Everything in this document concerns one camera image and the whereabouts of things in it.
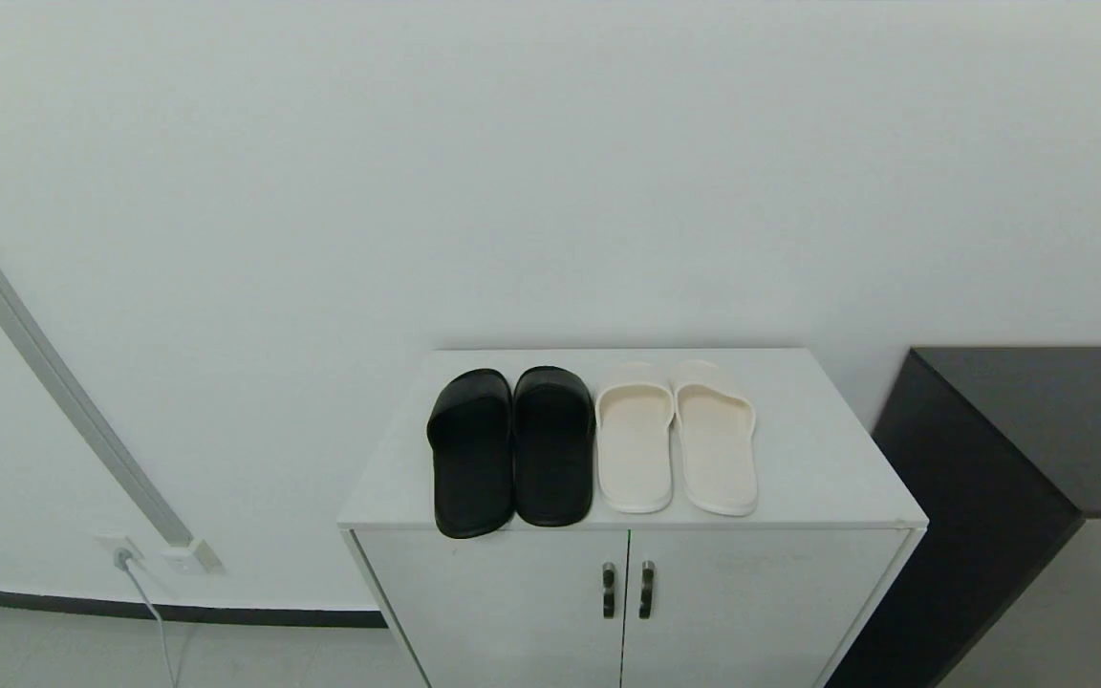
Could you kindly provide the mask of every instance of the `power outlet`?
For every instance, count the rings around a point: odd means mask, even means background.
[[[134,557],[135,561],[143,561],[143,554],[139,552],[139,547],[135,547],[134,543],[131,543],[130,537],[126,535],[118,533],[96,535],[96,542],[109,554],[117,554],[119,548],[123,548],[130,553],[131,557]]]

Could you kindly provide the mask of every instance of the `slide sandal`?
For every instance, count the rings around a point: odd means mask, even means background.
[[[512,395],[501,372],[478,369],[447,383],[432,408],[436,527],[476,537],[512,518]]]
[[[712,513],[753,513],[759,498],[751,447],[755,408],[724,371],[707,361],[680,362],[671,380],[686,495]]]
[[[593,504],[593,401],[555,365],[525,371],[512,396],[516,513],[533,525],[568,525]]]
[[[618,365],[599,389],[598,484],[615,511],[646,514],[669,503],[673,419],[673,393],[651,364]]]

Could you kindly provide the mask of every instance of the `power cord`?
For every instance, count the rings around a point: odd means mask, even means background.
[[[167,656],[167,637],[164,635],[164,619],[161,618],[161,613],[152,605],[152,601],[148,599],[148,592],[143,592],[143,587],[139,585],[139,579],[134,578],[134,571],[130,570],[128,561],[132,558],[134,558],[134,555],[130,554],[130,549],[118,547],[117,552],[112,554],[112,566],[120,568],[122,571],[126,571],[127,576],[130,576],[130,582],[134,583],[134,590],[139,591],[139,596],[143,598],[143,604],[148,605],[148,611],[152,612],[155,622],[161,627],[161,648],[164,648],[164,666],[170,670],[172,688],[176,688],[176,674],[172,671],[172,660]]]

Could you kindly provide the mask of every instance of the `black baseboard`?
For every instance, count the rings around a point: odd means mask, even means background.
[[[26,596],[22,592],[0,592],[0,607],[40,612],[111,615],[111,618],[120,619],[152,619],[148,607],[141,602]],[[241,610],[183,604],[156,604],[155,610],[161,613],[164,621],[184,623],[230,623],[240,624],[240,626],[388,627],[380,612],[367,611]]]

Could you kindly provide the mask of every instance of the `floor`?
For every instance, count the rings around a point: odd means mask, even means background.
[[[419,688],[389,631],[165,623],[181,688]],[[0,609],[0,688],[167,688],[154,621]]]

